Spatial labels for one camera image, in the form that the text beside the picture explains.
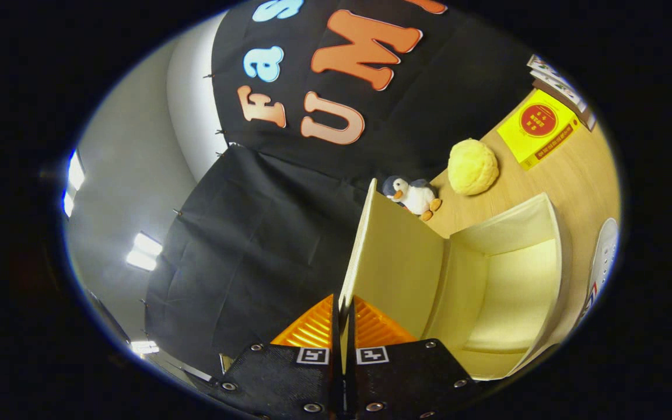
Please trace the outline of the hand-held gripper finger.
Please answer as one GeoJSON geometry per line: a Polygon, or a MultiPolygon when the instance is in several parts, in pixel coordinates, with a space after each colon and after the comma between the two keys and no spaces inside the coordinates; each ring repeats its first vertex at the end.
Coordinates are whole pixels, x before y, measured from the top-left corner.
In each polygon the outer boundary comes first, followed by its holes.
{"type": "Polygon", "coordinates": [[[354,298],[346,320],[347,419],[455,419],[482,386],[437,338],[415,340],[354,298]]]}
{"type": "Polygon", "coordinates": [[[343,373],[338,298],[328,295],[269,343],[253,343],[211,385],[211,398],[258,419],[336,419],[343,373]]]}

